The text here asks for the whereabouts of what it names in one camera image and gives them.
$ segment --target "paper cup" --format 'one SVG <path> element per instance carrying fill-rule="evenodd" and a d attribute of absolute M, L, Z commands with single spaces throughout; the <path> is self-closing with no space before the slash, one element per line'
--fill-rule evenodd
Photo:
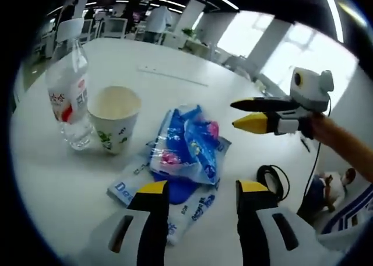
<path fill-rule="evenodd" d="M 88 112 L 107 152 L 127 150 L 140 108 L 135 92 L 121 86 L 106 87 L 92 98 Z"/>

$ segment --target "potted plant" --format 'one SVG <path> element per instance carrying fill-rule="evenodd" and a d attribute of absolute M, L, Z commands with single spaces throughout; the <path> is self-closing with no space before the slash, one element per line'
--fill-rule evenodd
<path fill-rule="evenodd" d="M 184 28 L 181 30 L 184 34 L 186 34 L 188 37 L 193 37 L 194 35 L 194 30 L 190 28 Z"/>

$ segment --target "plastic packaging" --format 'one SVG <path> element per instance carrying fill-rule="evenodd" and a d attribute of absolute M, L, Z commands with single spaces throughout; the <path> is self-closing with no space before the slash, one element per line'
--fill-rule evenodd
<path fill-rule="evenodd" d="M 219 146 L 215 151 L 217 163 L 215 185 L 197 184 L 196 190 L 189 195 L 185 202 L 173 205 L 174 195 L 183 194 L 185 186 L 175 185 L 177 183 L 175 180 L 168 181 L 171 205 L 167 219 L 167 241 L 172 245 L 176 245 L 181 240 L 185 232 L 207 212 L 218 197 L 221 169 L 231 143 L 220 136 L 217 140 Z M 154 142 L 149 142 L 137 155 L 131 158 L 122 174 L 108 187 L 109 196 L 119 199 L 127 207 L 141 187 L 154 181 L 154 173 L 149 168 L 149 155 L 154 146 Z"/>
<path fill-rule="evenodd" d="M 219 125 L 208 120 L 200 105 L 170 110 L 160 127 L 150 155 L 150 169 L 167 180 L 217 183 L 216 151 Z"/>
<path fill-rule="evenodd" d="M 93 129 L 87 113 L 88 60 L 78 39 L 83 21 L 78 18 L 59 25 L 58 44 L 45 77 L 61 132 L 77 150 L 87 146 Z"/>

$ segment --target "desk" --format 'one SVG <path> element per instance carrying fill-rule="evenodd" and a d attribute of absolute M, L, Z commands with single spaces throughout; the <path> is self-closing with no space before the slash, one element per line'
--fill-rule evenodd
<path fill-rule="evenodd" d="M 156 136 L 166 111 L 179 104 L 199 103 L 219 122 L 220 135 L 232 145 L 224 162 L 218 196 L 180 243 L 167 247 L 165 264 L 242 265 L 236 231 L 236 179 L 254 179 L 263 164 L 280 166 L 291 183 L 290 194 L 281 204 L 296 211 L 315 150 L 309 154 L 297 135 L 255 135 L 233 128 L 232 121 L 247 113 L 231 108 L 230 103 L 261 94 L 251 82 L 217 64 L 131 40 L 99 38 L 84 48 L 89 59 L 89 96 L 108 85 L 120 85 L 142 98 L 131 153 Z M 146 64 L 168 68 L 187 80 L 138 69 Z M 27 91 L 10 127 L 15 177 L 32 221 L 59 256 L 78 252 L 90 232 L 121 209 L 105 194 L 122 170 L 118 156 L 68 148 L 58 132 L 43 78 Z"/>
<path fill-rule="evenodd" d="M 210 58 L 210 48 L 193 39 L 185 41 L 182 51 L 189 52 L 206 60 Z"/>

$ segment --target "human arm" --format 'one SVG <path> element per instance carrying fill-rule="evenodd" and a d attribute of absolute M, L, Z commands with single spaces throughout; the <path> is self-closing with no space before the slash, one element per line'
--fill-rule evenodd
<path fill-rule="evenodd" d="M 311 123 L 315 139 L 332 148 L 365 179 L 373 183 L 372 149 L 324 115 L 314 114 Z"/>
<path fill-rule="evenodd" d="M 329 212 L 334 212 L 336 210 L 334 203 L 330 198 L 330 185 L 325 187 L 325 202 Z"/>
<path fill-rule="evenodd" d="M 173 21 L 173 17 L 171 15 L 171 12 L 167 11 L 167 16 L 166 16 L 166 26 L 170 27 Z"/>

